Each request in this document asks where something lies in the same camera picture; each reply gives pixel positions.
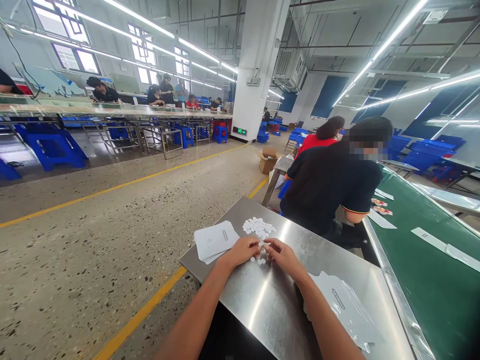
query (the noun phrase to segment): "cardboard box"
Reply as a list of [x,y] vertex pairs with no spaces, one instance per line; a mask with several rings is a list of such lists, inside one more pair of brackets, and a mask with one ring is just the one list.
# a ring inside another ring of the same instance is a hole
[[262,151],[257,151],[256,154],[260,158],[260,163],[258,164],[260,172],[267,175],[273,170],[277,163],[277,149],[271,146],[265,146]]

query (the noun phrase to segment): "black shirt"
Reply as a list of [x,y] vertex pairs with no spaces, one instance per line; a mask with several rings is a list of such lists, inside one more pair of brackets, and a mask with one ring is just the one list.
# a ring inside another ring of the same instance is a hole
[[162,81],[160,83],[160,90],[162,93],[167,92],[167,91],[172,91],[172,93],[169,94],[162,94],[161,99],[165,102],[165,104],[175,104],[174,101],[174,88],[172,84],[166,83],[165,81]]
[[146,100],[147,100],[148,104],[152,104],[152,103],[156,102],[157,100],[163,100],[163,99],[162,99],[161,96],[160,96],[160,99],[158,99],[155,96],[155,93],[153,91],[149,91],[148,94],[146,95]]
[[15,82],[12,80],[10,76],[7,75],[5,71],[0,69],[0,85],[5,85],[11,87],[10,93],[23,95],[24,93],[15,85]]
[[106,85],[104,86],[106,89],[105,95],[101,91],[98,91],[97,89],[95,89],[93,90],[93,96],[95,96],[98,101],[101,101],[104,103],[114,103],[118,101],[119,93],[115,89],[112,89],[111,87],[108,87]]
[[382,171],[374,161],[349,150],[349,143],[340,141],[298,155],[287,171],[292,184],[280,202],[288,219],[328,237],[335,231],[333,219],[340,205],[354,213],[370,211]]

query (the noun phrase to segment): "green conveyor belt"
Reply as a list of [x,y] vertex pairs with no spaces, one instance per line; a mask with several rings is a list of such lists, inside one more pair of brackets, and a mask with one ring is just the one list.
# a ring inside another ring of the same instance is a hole
[[480,261],[480,237],[398,176],[383,169],[378,188],[394,196],[386,219],[371,221],[426,341],[438,360],[462,359],[480,312],[480,273],[411,232],[417,227]]

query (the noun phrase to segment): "exit sign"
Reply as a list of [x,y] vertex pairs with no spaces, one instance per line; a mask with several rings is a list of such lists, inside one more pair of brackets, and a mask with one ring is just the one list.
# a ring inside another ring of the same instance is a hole
[[245,136],[247,135],[247,130],[241,129],[241,128],[236,127],[236,126],[233,127],[233,132],[235,134],[240,134],[240,135],[245,135]]

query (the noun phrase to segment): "person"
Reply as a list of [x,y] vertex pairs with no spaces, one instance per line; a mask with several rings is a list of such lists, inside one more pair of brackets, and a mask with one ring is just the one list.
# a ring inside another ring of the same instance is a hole
[[148,88],[148,94],[146,95],[146,100],[150,106],[160,105],[165,106],[165,101],[162,100],[160,96],[160,85],[153,84]]
[[[156,360],[199,358],[220,295],[230,274],[250,257],[258,256],[261,250],[259,242],[256,237],[241,237],[216,261],[200,290],[160,346]],[[265,251],[293,279],[303,296],[322,358],[365,360],[292,248],[275,238],[265,239],[265,243]]]
[[292,182],[280,202],[283,216],[337,245],[360,247],[358,238],[342,236],[343,229],[355,228],[336,221],[336,210],[342,206],[353,224],[370,212],[382,172],[368,158],[378,157],[392,133],[390,120],[371,117],[348,129],[342,141],[304,150],[286,173]]
[[199,103],[197,102],[195,95],[192,93],[188,96],[188,101],[186,102],[186,108],[192,109],[192,110],[200,110]]
[[17,94],[23,95],[24,93],[19,89],[8,74],[0,68],[0,93],[2,94]]
[[174,105],[174,88],[172,84],[170,84],[171,78],[170,75],[167,73],[163,74],[163,80],[160,83],[160,95],[162,100],[167,105]]
[[119,103],[121,104],[122,101],[119,98],[119,93],[107,85],[104,84],[102,80],[100,80],[96,76],[90,76],[86,81],[86,84],[89,87],[95,88],[93,90],[93,96],[101,102],[101,103]]
[[219,105],[222,103],[222,99],[220,97],[217,97],[215,100],[213,100],[211,103],[210,103],[210,110],[212,111],[217,111],[217,108],[219,107]]
[[330,146],[336,143],[337,139],[335,139],[335,137],[344,125],[345,119],[341,116],[329,118],[326,123],[316,130],[315,134],[310,134],[303,140],[303,145],[300,146],[296,156],[298,157],[302,152],[313,147]]
[[176,95],[178,96],[179,107],[182,107],[187,101],[187,90],[185,89],[185,81],[183,79],[178,79],[178,84],[175,86]]
[[261,119],[267,123],[270,121],[270,112],[266,106],[263,108],[263,116]]

